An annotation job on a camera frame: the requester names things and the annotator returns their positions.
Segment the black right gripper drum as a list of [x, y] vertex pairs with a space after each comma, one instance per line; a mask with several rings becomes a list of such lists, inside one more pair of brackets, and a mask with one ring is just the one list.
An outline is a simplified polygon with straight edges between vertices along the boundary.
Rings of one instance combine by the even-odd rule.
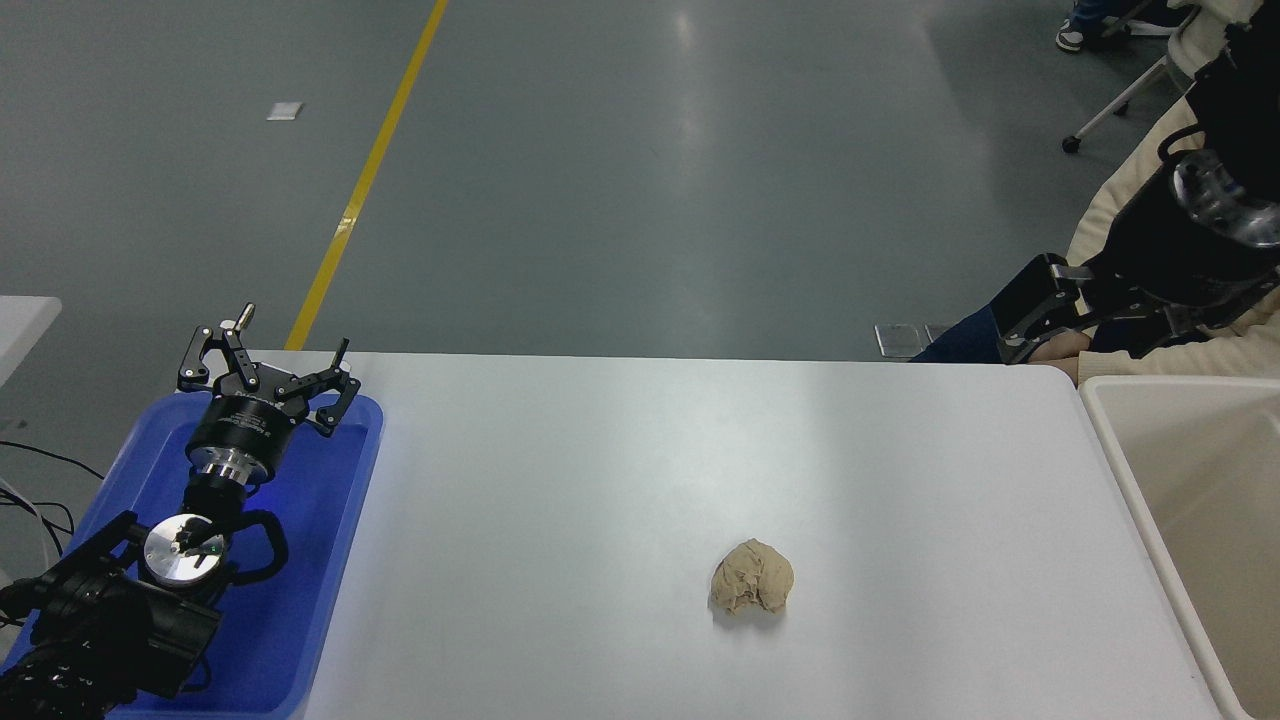
[[1219, 306], [1277, 268], [1277, 202], [1222, 176], [1157, 176], [1089, 264], [1169, 304]]

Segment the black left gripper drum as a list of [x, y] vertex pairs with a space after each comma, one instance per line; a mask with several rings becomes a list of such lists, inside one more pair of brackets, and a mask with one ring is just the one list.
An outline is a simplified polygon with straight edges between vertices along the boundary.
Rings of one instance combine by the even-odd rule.
[[186, 456], [196, 473], [275, 475], [300, 420], [244, 395], [218, 396], [197, 423]]

